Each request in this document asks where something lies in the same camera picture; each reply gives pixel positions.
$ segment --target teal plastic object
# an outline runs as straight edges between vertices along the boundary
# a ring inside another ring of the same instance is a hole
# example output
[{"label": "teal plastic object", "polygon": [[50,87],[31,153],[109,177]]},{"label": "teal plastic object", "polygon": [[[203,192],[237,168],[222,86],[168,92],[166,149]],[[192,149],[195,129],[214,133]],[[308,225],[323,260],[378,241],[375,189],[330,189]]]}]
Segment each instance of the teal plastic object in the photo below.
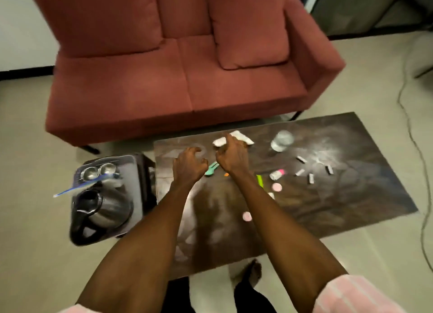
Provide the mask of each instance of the teal plastic object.
[{"label": "teal plastic object", "polygon": [[205,176],[212,176],[214,174],[215,169],[217,169],[219,166],[219,163],[216,161],[210,164],[209,169],[204,173]]}]

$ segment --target electrical cable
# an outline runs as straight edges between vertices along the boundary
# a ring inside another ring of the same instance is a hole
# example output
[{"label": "electrical cable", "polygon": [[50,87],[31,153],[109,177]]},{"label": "electrical cable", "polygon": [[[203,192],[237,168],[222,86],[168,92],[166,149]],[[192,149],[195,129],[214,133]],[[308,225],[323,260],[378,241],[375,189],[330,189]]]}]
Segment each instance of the electrical cable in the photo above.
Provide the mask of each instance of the electrical cable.
[{"label": "electrical cable", "polygon": [[430,262],[430,260],[427,256],[427,252],[426,252],[426,248],[425,248],[425,229],[427,227],[427,224],[429,222],[430,215],[432,212],[432,192],[431,192],[431,188],[430,188],[429,173],[427,170],[427,163],[426,163],[426,160],[424,158],[423,152],[419,148],[418,143],[415,141],[414,136],[412,134],[412,121],[409,117],[409,114],[408,114],[406,108],[404,107],[404,105],[401,102],[401,96],[403,94],[404,89],[406,88],[406,86],[408,84],[408,71],[406,68],[407,64],[408,64],[408,60],[409,60],[410,55],[412,54],[412,51],[414,50],[415,43],[418,42],[418,39],[422,35],[424,35],[424,33],[421,33],[418,37],[414,38],[414,40],[412,41],[412,45],[408,48],[406,55],[403,59],[403,85],[401,86],[400,91],[398,92],[397,104],[400,106],[400,108],[404,112],[404,115],[406,117],[406,125],[408,128],[409,138],[412,141],[412,143],[414,144],[414,147],[416,148],[416,150],[418,151],[419,158],[421,159],[421,162],[423,164],[423,173],[424,173],[424,178],[425,178],[426,187],[427,187],[427,211],[426,211],[426,215],[423,219],[423,222],[421,224],[420,242],[421,242],[421,250],[423,252],[424,259],[425,259],[427,265],[429,266],[431,272],[433,272],[433,266],[432,266],[432,263]]}]

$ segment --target pink round object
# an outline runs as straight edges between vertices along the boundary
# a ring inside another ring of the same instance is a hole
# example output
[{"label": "pink round object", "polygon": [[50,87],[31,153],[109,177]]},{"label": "pink round object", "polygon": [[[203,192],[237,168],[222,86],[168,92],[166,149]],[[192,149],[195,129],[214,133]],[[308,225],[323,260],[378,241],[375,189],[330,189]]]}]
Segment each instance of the pink round object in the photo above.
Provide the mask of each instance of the pink round object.
[{"label": "pink round object", "polygon": [[282,186],[281,184],[279,184],[279,183],[274,183],[274,184],[272,185],[272,189],[273,189],[275,192],[280,192],[281,190],[283,190],[283,186]]},{"label": "pink round object", "polygon": [[251,217],[250,212],[243,213],[242,218],[245,222],[251,222],[252,221],[252,217]]}]

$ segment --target sofa armrest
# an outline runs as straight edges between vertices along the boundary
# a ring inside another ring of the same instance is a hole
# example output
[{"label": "sofa armrest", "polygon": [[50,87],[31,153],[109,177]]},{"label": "sofa armrest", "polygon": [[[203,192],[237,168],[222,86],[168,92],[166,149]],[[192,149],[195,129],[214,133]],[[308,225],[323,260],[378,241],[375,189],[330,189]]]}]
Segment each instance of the sofa armrest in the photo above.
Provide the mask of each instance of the sofa armrest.
[{"label": "sofa armrest", "polygon": [[284,0],[290,60],[308,91],[302,110],[310,108],[343,70],[345,63],[300,0]]}]

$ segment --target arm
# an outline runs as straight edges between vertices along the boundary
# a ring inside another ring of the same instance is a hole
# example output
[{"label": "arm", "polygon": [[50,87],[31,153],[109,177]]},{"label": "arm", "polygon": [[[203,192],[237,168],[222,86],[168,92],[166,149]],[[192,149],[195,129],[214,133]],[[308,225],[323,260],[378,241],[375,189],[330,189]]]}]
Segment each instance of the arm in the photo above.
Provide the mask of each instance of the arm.
[{"label": "arm", "polygon": [[308,91],[298,110],[306,110],[343,70],[345,63],[300,0],[284,0],[284,14],[290,59]]},{"label": "arm", "polygon": [[103,313],[160,312],[187,196],[208,169],[197,151],[188,148],[174,160],[169,192],[108,252],[78,304]]},{"label": "arm", "polygon": [[268,256],[296,310],[311,313],[326,284],[347,272],[322,242],[298,224],[257,184],[248,170],[248,152],[231,135],[216,160],[245,197]]}]

